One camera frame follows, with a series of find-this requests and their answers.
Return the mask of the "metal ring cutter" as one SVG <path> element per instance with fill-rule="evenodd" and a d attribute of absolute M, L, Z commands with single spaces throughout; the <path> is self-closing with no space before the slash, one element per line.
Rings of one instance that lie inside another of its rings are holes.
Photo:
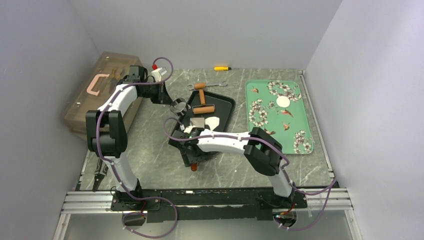
<path fill-rule="evenodd" d="M 169 110 L 177 116 L 185 116 L 189 110 L 189 105 L 182 97 L 175 99 L 169 106 Z"/>

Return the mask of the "metal spatula orange handle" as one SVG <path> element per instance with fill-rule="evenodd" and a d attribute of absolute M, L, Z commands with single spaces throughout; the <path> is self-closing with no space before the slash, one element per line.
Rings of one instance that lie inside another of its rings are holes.
<path fill-rule="evenodd" d="M 189 133 L 189 138 L 192 139 L 194 137 L 198 137 L 200 135 L 200 133 L 204 130 L 204 128 L 194 128 L 190 133 Z M 188 142 L 188 151 L 189 153 L 193 156 L 193 157 L 199 157 L 202 155 L 202 151 L 200 150 L 200 148 L 197 145 L 197 141 L 195 140 L 191 140 Z"/>

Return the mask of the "white dough ball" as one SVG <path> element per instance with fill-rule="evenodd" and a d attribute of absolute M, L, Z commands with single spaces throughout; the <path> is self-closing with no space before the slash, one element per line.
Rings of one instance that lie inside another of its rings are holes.
<path fill-rule="evenodd" d="M 213 131 L 216 129 L 220 124 L 220 118 L 216 116 L 212 117 L 192 117 L 189 120 L 189 125 L 184 128 L 184 133 L 190 133 L 194 128 L 201 128 L 201 129 L 209 129 Z"/>

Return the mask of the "wooden double-ended dough roller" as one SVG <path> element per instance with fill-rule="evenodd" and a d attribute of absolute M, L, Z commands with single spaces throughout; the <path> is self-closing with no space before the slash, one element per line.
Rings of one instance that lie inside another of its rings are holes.
<path fill-rule="evenodd" d="M 194 115 L 201 115 L 201 114 L 209 114 L 215 112 L 215 105 L 214 104 L 206 104 L 206 97 L 204 89 L 207 87 L 206 83 L 195 83 L 193 85 L 193 89 L 198 91 L 199 95 L 199 105 L 193 106 L 193 114 Z"/>

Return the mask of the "black baking tray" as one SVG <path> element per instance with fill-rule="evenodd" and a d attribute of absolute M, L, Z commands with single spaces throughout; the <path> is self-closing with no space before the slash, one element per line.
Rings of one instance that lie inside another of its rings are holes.
<path fill-rule="evenodd" d="M 177 119 L 181 122 L 185 129 L 188 128 L 191 118 L 204 118 L 217 117 L 219 118 L 219 125 L 214 129 L 217 132 L 225 132 L 229 125 L 231 116 L 235 108 L 235 100 L 231 97 L 224 96 L 218 93 L 205 90 L 204 92 L 205 103 L 207 107 L 214 106 L 215 111 L 212 113 L 194 114 L 193 108 L 201 105 L 200 94 L 198 90 L 194 90 L 186 102 L 186 108 L 183 110 L 182 115 L 178 115 Z M 182 160 L 185 166 L 206 161 L 213 155 L 213 152 L 202 152 L 196 150 L 194 153 L 190 152 L 184 147 L 183 142 L 178 142 L 170 139 L 168 144 L 177 148 L 180 151 Z"/>

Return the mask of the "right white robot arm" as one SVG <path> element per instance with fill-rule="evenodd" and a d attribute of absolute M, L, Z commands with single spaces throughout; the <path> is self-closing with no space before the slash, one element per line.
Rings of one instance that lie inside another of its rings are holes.
<path fill-rule="evenodd" d="M 264 129 L 230 133 L 194 127 L 190 133 L 176 131 L 167 136 L 189 155 L 222 152 L 244 156 L 257 173 L 268 178 L 280 207 L 287 208 L 295 201 L 292 180 L 284 170 L 290 161 L 282 145 Z"/>

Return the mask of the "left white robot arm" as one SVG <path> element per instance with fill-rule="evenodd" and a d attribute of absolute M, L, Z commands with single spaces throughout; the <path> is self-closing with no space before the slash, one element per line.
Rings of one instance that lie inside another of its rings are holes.
<path fill-rule="evenodd" d="M 111 97 L 98 109 L 85 115 L 88 149 L 108 167 L 115 180 L 116 197 L 131 210 L 144 203 L 140 181 L 132 171 L 126 149 L 128 134 L 124 115 L 137 99 L 147 98 L 154 104 L 170 105 L 164 76 L 165 67 L 153 65 L 148 73 L 145 67 L 131 65 L 129 73 L 117 82 Z"/>

